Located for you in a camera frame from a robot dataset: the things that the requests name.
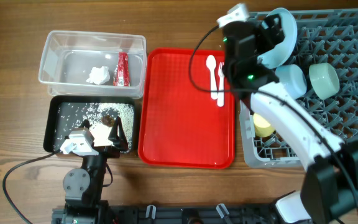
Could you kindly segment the brown food scrap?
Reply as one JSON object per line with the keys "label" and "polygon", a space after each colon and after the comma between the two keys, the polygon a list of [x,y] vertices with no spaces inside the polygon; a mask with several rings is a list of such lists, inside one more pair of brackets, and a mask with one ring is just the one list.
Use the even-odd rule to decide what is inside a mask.
{"label": "brown food scrap", "polygon": [[101,118],[101,122],[107,127],[113,127],[115,120],[110,115],[105,115]]}

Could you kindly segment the large light blue plate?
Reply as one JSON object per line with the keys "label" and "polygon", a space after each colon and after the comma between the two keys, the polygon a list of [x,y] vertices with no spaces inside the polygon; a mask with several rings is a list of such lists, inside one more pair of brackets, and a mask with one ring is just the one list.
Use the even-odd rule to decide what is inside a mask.
{"label": "large light blue plate", "polygon": [[259,55],[258,59],[262,60],[262,64],[269,68],[277,68],[282,66],[292,54],[297,39],[297,24],[294,16],[285,8],[276,8],[268,15],[278,14],[281,17],[282,29],[284,33],[283,42],[276,45],[272,50]]}

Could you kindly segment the small light blue bowl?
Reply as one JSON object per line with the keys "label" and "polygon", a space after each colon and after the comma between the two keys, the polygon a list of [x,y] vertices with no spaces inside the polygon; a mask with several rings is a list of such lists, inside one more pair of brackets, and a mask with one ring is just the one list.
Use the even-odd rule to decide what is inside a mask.
{"label": "small light blue bowl", "polygon": [[306,78],[299,66],[294,64],[280,66],[276,68],[275,74],[294,100],[306,93]]}

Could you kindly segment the white napkin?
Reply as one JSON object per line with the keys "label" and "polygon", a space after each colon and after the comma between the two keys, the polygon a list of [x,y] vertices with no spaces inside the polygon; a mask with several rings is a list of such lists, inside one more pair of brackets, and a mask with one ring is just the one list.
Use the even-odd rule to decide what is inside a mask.
{"label": "white napkin", "polygon": [[102,85],[110,80],[109,67],[102,66],[100,68],[93,67],[91,73],[89,74],[87,83],[92,83],[95,85]]}

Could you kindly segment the red ketchup packet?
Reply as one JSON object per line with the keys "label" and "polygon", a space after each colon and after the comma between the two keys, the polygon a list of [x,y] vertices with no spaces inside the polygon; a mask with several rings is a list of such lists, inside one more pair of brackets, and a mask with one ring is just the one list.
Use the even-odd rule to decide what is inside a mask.
{"label": "red ketchup packet", "polygon": [[114,86],[130,86],[131,78],[129,74],[129,59],[128,54],[120,52],[118,57],[117,67],[114,71]]}

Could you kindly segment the white plastic spoon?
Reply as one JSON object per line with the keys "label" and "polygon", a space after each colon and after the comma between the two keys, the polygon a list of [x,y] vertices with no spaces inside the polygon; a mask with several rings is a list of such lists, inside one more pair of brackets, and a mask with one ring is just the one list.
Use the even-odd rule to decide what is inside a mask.
{"label": "white plastic spoon", "polygon": [[217,100],[217,86],[216,86],[216,77],[215,77],[215,68],[216,68],[216,59],[213,55],[209,55],[206,59],[206,66],[210,72],[210,90],[211,98]]}

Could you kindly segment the white plastic fork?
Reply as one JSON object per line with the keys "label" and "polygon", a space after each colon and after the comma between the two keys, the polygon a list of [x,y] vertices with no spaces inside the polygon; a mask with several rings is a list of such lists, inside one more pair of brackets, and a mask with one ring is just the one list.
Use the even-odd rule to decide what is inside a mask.
{"label": "white plastic fork", "polygon": [[218,98],[217,105],[219,107],[224,106],[224,74],[223,74],[223,62],[219,63],[218,75],[219,75],[219,86],[218,86]]}

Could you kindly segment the mint green bowl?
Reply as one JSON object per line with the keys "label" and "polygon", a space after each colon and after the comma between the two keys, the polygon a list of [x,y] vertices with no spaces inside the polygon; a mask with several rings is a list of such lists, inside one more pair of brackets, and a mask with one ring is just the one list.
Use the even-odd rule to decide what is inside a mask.
{"label": "mint green bowl", "polygon": [[309,77],[314,92],[321,100],[334,96],[340,89],[336,70],[329,63],[311,65]]}

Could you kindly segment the yellow plastic cup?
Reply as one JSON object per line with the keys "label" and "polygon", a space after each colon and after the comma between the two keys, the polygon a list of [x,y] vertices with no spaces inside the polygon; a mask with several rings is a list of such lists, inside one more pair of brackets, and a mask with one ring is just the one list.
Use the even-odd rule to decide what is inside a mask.
{"label": "yellow plastic cup", "polygon": [[253,115],[255,135],[261,138],[269,137],[274,133],[274,127],[261,115],[254,113]]}

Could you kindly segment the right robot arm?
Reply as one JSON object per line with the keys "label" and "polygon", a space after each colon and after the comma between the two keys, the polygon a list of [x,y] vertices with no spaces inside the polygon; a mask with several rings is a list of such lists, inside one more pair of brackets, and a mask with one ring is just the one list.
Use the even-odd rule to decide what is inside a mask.
{"label": "right robot arm", "polygon": [[281,221],[329,223],[358,211],[358,142],[346,143],[320,125],[273,72],[273,58],[286,61],[296,44],[294,17],[274,12],[258,23],[238,9],[220,17],[218,26],[231,90],[273,126],[306,172],[301,190],[275,202]]}

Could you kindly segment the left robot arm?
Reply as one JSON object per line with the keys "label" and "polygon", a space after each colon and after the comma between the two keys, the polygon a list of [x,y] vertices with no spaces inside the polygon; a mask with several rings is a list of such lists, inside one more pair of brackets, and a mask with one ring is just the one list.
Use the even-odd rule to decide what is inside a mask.
{"label": "left robot arm", "polygon": [[110,172],[107,160],[119,158],[128,150],[121,118],[117,117],[109,133],[108,146],[95,146],[90,132],[90,122],[84,120],[63,142],[60,150],[64,154],[75,154],[83,159],[78,169],[69,171],[63,179],[65,208],[61,215],[53,213],[53,223],[114,223],[115,214],[105,200],[101,200],[102,189],[107,187],[104,175]]}

